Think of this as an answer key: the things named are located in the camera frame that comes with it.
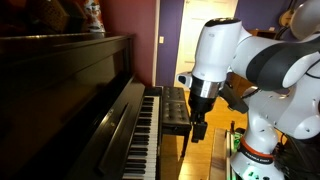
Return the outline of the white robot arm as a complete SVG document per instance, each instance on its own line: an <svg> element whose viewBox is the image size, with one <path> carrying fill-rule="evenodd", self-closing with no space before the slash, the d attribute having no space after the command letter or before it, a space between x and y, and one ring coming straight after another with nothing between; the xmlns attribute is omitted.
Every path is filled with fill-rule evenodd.
<svg viewBox="0 0 320 180"><path fill-rule="evenodd" d="M190 90L195 142L216 98L245 113L248 124L230 165L241 180L319 180L320 0L294 12L295 41L251 35L237 18L202 28L195 65L178 80Z"/></svg>

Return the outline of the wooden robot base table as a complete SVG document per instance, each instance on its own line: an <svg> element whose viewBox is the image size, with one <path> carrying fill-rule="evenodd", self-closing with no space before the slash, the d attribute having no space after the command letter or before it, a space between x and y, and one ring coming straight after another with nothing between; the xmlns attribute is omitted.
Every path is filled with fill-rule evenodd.
<svg viewBox="0 0 320 180"><path fill-rule="evenodd" d="M232 180L230 133L216 128L211 153L209 180Z"/></svg>

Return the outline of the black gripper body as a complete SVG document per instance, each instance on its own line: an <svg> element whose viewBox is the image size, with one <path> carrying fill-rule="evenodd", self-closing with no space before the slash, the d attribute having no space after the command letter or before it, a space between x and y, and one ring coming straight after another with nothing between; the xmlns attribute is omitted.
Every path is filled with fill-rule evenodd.
<svg viewBox="0 0 320 180"><path fill-rule="evenodd" d="M190 120L197 123L203 122L205 114L213 109L215 101L215 98L203 98L190 92L188 99L191 110Z"/></svg>

